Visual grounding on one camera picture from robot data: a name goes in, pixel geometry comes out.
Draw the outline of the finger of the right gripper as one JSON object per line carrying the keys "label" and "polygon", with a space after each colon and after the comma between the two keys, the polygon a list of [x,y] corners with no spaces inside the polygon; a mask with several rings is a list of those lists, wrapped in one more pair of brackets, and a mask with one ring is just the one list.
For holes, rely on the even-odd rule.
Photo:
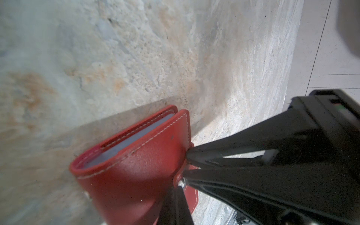
{"label": "finger of the right gripper", "polygon": [[357,225],[360,186],[326,163],[189,170],[187,183],[259,225]]}

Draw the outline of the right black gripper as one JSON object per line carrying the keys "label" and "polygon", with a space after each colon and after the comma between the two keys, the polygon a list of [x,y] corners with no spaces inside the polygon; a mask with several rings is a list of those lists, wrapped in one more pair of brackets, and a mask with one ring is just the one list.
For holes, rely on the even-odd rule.
{"label": "right black gripper", "polygon": [[232,136],[193,147],[187,151],[187,160],[199,168],[293,164],[318,127],[333,147],[334,160],[359,180],[360,105],[340,89],[293,97],[288,111]]}

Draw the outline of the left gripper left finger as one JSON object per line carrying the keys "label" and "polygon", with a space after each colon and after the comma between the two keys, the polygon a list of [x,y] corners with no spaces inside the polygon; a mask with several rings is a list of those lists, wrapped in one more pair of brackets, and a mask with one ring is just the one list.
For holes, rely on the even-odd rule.
{"label": "left gripper left finger", "polygon": [[157,225],[176,225],[176,188],[171,187],[163,202]]}

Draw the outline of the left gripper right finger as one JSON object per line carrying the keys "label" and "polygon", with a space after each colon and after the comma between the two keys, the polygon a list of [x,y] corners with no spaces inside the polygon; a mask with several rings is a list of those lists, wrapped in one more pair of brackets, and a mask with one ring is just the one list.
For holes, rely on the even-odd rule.
{"label": "left gripper right finger", "polygon": [[175,224],[194,225],[182,187],[177,187],[175,191]]}

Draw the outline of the red card holder wallet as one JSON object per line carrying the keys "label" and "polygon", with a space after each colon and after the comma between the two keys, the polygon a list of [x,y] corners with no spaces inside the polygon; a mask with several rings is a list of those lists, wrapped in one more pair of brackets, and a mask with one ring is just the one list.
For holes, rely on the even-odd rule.
{"label": "red card holder wallet", "polygon": [[154,225],[188,168],[189,111],[170,105],[91,147],[69,169],[109,225]]}

